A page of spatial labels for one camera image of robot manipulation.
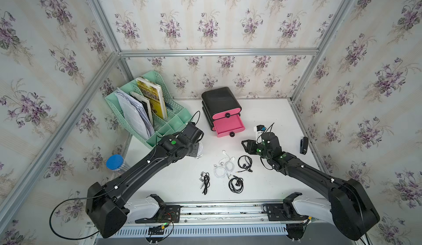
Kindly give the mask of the pink top drawer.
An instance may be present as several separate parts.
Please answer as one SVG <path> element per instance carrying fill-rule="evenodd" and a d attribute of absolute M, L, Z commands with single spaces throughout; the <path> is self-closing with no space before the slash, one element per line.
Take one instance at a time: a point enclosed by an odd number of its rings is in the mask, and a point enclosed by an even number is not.
<path fill-rule="evenodd" d="M 225 117 L 226 118 L 229 118 L 232 115 L 239 114 L 241 111 L 242 111 L 242 108 L 241 107 L 237 107 L 237 108 L 234 108 L 234 109 L 230 109 L 230 110 L 226 110 L 226 111 L 223 111 L 223 112 L 215 113 L 215 114 L 213 114 L 212 119 L 213 120 L 217 120 L 217 119 L 222 119 L 222 118 L 225 118 Z"/>

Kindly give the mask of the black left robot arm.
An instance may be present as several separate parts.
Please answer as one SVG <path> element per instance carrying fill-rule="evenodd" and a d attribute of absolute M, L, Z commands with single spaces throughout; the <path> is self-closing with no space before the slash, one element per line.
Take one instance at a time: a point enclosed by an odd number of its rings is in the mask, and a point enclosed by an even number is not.
<path fill-rule="evenodd" d="M 104 185 L 96 182 L 87 190 L 86 214 L 103 238 L 116 234 L 127 222 L 126 203 L 149 179 L 162 169 L 191 154 L 204 132 L 193 122 L 181 131 L 166 135 L 128 171 Z"/>

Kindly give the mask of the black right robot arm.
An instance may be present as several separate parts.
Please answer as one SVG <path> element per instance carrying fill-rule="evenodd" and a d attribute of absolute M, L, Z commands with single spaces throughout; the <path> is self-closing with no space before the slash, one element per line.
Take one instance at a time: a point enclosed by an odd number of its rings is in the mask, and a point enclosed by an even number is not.
<path fill-rule="evenodd" d="M 247 154 L 260 156 L 276 172 L 301 181 L 323 196 L 323 199 L 311 199 L 300 192 L 290 194 L 278 210 L 272 205 L 266 208 L 269 220 L 317 218 L 336 226 L 353 241 L 359 240 L 380 221 L 379 213 L 360 182 L 333 177 L 309 166 L 282 150 L 274 133 L 261 134 L 260 142 L 249 139 L 241 144 Z"/>

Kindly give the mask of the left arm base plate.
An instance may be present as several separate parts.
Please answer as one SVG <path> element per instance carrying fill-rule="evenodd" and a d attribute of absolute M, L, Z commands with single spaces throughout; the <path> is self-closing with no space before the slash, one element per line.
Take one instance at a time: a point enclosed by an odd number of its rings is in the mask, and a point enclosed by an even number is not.
<path fill-rule="evenodd" d="M 151 194 L 134 206 L 135 223 L 164 223 L 180 221 L 181 205 L 169 205 L 165 203 L 157 194 Z"/>

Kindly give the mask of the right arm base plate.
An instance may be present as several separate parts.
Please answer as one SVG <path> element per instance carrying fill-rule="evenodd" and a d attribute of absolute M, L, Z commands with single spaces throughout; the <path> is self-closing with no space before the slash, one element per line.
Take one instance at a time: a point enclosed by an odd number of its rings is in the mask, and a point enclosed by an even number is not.
<path fill-rule="evenodd" d="M 293 201 L 302 193 L 294 192 L 282 200 L 281 203 L 263 204 L 263 211 L 269 221 L 306 221 L 309 216 L 299 214 L 293 207 Z"/>

